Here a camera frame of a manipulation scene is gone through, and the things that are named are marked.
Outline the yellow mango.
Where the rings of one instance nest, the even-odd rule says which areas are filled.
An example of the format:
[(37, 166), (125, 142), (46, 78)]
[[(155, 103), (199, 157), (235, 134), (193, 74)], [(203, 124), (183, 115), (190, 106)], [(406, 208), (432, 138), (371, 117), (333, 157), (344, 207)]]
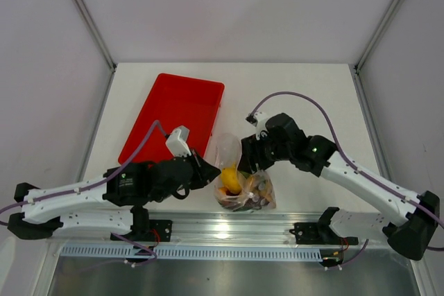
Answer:
[(239, 195), (242, 191), (242, 187), (237, 177), (236, 164), (230, 167), (223, 168), (221, 171), (221, 181), (223, 186), (232, 194)]

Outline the clear zip top bag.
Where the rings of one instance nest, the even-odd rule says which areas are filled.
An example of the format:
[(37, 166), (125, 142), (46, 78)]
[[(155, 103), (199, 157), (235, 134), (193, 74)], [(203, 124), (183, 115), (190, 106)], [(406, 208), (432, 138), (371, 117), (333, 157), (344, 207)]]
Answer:
[[(233, 134), (222, 134), (216, 140), (215, 145), (215, 166), (221, 171), (223, 168), (230, 167), (233, 164), (237, 166), (237, 177), (242, 187), (242, 191), (247, 191), (247, 179), (255, 173), (243, 173), (239, 171), (239, 162), (241, 159), (241, 141)], [(221, 175), (214, 181), (214, 197), (217, 189), (223, 188)]]

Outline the tan longan fruit bunch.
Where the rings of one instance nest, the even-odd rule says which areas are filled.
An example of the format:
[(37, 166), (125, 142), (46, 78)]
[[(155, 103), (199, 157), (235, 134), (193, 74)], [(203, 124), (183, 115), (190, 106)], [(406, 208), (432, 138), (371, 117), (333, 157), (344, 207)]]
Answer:
[(247, 179), (248, 200), (246, 206), (249, 209), (274, 209), (276, 208), (273, 184), (267, 173), (256, 173)]

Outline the sliced cured ham piece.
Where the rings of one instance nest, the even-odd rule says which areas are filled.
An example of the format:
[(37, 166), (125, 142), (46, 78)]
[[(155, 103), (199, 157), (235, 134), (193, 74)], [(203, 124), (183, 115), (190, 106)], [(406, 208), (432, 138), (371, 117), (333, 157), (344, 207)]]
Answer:
[(257, 211), (275, 209), (276, 201), (272, 191), (243, 191), (233, 195), (223, 187), (215, 191), (216, 201), (229, 211)]

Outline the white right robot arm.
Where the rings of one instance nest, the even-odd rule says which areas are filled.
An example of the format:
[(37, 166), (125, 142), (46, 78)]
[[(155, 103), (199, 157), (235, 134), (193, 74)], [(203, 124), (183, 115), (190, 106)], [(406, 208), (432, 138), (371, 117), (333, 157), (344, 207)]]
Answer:
[(255, 133), (241, 140), (241, 172), (265, 171), (286, 161), (342, 186), (377, 210), (366, 214), (329, 207), (317, 222), (319, 239), (332, 243), (351, 236), (383, 241), (408, 259), (423, 258), (438, 227), (440, 199), (436, 194), (419, 194), (370, 172), (337, 143), (321, 135), (307, 136), (285, 113), (268, 117), (256, 112), (246, 120)]

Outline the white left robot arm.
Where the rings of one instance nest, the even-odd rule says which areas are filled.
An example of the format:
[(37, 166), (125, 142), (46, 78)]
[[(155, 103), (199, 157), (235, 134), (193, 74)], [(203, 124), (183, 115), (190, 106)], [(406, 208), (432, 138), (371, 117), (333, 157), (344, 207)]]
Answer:
[(129, 163), (93, 180), (44, 190), (29, 183), (16, 186), (19, 212), (7, 229), (22, 240), (102, 232), (113, 241), (168, 241), (168, 221), (151, 221), (146, 204), (173, 197), (184, 200), (220, 175), (199, 155), (155, 162)]

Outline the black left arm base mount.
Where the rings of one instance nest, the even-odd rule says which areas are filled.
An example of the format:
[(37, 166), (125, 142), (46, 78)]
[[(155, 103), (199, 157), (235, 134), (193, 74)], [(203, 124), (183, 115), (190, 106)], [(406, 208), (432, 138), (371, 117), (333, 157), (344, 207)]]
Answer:
[(169, 242), (173, 227), (172, 220), (148, 220), (138, 222), (127, 234), (121, 236), (134, 242)]

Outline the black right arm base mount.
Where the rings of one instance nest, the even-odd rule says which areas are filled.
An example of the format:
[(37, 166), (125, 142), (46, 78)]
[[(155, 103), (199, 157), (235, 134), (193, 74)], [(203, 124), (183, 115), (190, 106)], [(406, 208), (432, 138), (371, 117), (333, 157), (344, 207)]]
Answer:
[(330, 227), (332, 217), (339, 211), (338, 207), (328, 207), (316, 222), (294, 223), (289, 233), (295, 237), (298, 245), (358, 245), (357, 237), (341, 238)]

